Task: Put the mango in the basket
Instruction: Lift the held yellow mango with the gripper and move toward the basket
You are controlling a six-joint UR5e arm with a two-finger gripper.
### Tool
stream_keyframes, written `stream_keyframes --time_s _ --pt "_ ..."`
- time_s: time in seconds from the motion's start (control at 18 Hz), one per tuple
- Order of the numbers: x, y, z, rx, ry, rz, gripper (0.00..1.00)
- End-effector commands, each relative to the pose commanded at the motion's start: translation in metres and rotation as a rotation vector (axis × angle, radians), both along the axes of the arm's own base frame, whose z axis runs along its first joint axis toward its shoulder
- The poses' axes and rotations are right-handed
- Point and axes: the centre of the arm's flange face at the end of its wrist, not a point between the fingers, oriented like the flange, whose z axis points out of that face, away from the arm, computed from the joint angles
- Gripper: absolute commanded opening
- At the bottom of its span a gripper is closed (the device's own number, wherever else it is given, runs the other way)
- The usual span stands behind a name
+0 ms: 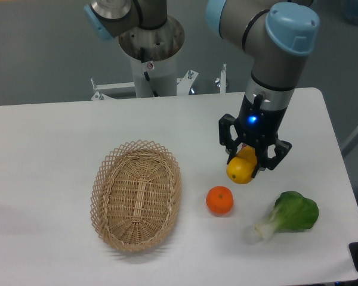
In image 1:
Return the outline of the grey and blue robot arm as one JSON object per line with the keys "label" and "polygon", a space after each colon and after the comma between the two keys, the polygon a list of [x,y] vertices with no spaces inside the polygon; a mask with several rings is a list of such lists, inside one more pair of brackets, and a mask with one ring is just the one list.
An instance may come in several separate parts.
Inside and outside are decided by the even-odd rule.
{"label": "grey and blue robot arm", "polygon": [[[218,122],[227,174],[245,184],[272,170],[291,149],[278,130],[319,31],[310,1],[209,1],[206,22],[220,38],[253,58],[239,115]],[[91,1],[84,12],[103,39],[117,38],[129,56],[139,98],[177,95],[175,56],[181,24],[166,1]]]}

